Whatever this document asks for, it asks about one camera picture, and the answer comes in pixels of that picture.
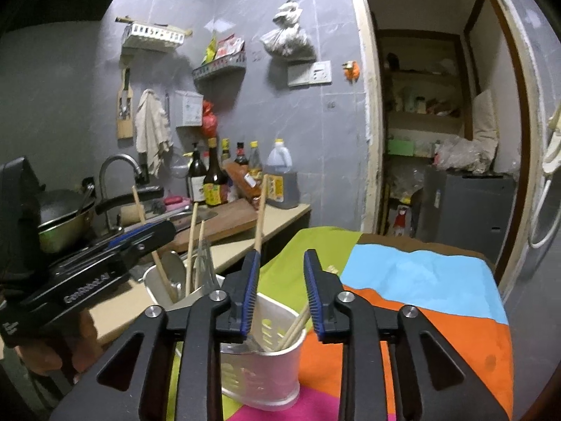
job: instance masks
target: pink fabric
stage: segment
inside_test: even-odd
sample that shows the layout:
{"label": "pink fabric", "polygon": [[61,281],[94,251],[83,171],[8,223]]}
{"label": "pink fabric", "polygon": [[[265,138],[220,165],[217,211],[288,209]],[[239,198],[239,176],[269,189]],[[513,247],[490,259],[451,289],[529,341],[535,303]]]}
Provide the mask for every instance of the pink fabric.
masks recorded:
{"label": "pink fabric", "polygon": [[[301,386],[298,401],[288,410],[265,412],[244,405],[228,421],[337,421],[338,415],[338,398]],[[388,415],[388,421],[396,416]]]}

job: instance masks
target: door frame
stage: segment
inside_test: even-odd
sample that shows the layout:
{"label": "door frame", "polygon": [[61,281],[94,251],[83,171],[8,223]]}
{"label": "door frame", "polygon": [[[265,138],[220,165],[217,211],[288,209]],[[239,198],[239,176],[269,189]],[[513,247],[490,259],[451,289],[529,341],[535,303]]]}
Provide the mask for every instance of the door frame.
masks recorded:
{"label": "door frame", "polygon": [[[490,0],[490,2],[499,19],[514,65],[520,101],[522,129],[521,169],[517,195],[514,200],[511,224],[507,231],[503,250],[495,272],[495,282],[504,299],[508,296],[520,273],[528,250],[527,239],[531,212],[538,200],[541,190],[539,165],[541,153],[543,152],[543,122],[545,122],[546,116],[543,110],[542,98],[539,94],[539,84],[535,73],[535,61],[533,60],[531,49],[529,48],[529,40],[524,31],[520,16],[511,0]],[[374,46],[374,48],[370,50],[363,49],[363,64],[365,65],[365,62],[369,60],[365,53],[372,52],[377,54],[378,49],[375,47],[375,35],[372,24],[368,23],[368,21],[363,21],[370,12],[367,0],[353,0],[353,4],[359,24],[358,30],[361,36],[361,43],[366,39],[370,45]],[[482,4],[482,1],[476,0],[476,4]],[[474,23],[474,20],[468,20],[468,24]],[[377,65],[373,65],[371,71],[377,71],[379,74],[380,68]],[[367,107],[367,120],[369,119],[370,128],[375,128],[376,122],[374,120],[377,119],[377,126],[380,129],[383,114],[381,108],[381,84],[379,82],[380,76],[374,78],[372,81],[369,79],[367,82],[366,99],[368,102],[369,96],[375,96],[378,100],[379,106],[377,113],[374,113],[372,109]],[[375,166],[376,170],[372,171],[368,169],[367,172],[366,211],[363,219],[363,231],[365,232],[376,232],[375,224],[377,222],[373,222],[370,217],[377,217],[379,213],[382,168],[381,149],[383,147],[383,142],[378,140],[377,143],[377,152],[369,150],[369,167],[371,165]],[[376,154],[378,154],[378,160],[372,160]]]}

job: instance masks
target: faucet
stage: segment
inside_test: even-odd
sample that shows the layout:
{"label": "faucet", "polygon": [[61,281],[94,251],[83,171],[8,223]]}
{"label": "faucet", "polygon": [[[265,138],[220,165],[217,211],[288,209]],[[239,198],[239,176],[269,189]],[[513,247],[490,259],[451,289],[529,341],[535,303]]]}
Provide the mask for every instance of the faucet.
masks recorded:
{"label": "faucet", "polygon": [[[106,172],[107,168],[109,167],[109,165],[111,163],[113,163],[115,160],[126,161],[128,164],[130,164],[133,167],[133,170],[135,172],[135,183],[138,186],[139,185],[146,185],[146,184],[150,183],[150,176],[148,174],[148,167],[146,166],[146,164],[142,164],[142,166],[139,165],[133,157],[131,157],[130,155],[127,155],[127,154],[111,155],[111,156],[107,157],[107,159],[105,161],[103,161],[102,167],[99,170],[99,188],[101,189],[101,195],[102,195],[101,200],[102,201],[107,198],[107,187],[106,187],[106,183],[105,183],[105,172]],[[107,231],[111,231],[111,230],[113,230],[113,227],[111,226],[111,222],[109,220],[109,211],[105,212],[105,216],[106,216]]]}

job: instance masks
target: human hand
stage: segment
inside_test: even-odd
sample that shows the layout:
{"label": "human hand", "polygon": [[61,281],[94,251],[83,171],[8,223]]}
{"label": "human hand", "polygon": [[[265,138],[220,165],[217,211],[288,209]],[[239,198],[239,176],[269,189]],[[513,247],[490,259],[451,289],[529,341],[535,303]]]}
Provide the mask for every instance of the human hand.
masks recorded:
{"label": "human hand", "polygon": [[[15,347],[16,353],[26,367],[38,375],[62,367],[61,357],[42,340],[33,340],[25,345]],[[97,330],[94,320],[87,310],[80,312],[80,338],[72,350],[72,366],[78,373],[83,373],[91,367],[102,355],[103,350],[97,342]]]}

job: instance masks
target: green fabric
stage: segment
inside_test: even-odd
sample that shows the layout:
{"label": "green fabric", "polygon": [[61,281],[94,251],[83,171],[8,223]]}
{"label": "green fabric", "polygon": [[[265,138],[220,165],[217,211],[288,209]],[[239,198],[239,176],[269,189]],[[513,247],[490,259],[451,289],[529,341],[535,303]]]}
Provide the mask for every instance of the green fabric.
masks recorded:
{"label": "green fabric", "polygon": [[[315,248],[323,269],[334,266],[341,275],[361,235],[360,232],[328,226],[302,229],[275,258],[261,268],[257,291],[300,312],[308,299],[304,281],[304,252]],[[306,326],[307,329],[311,328],[311,321]],[[169,388],[167,421],[173,421],[175,414],[179,363],[180,359],[176,356]],[[222,406],[224,419],[228,419],[242,405],[223,395]]]}

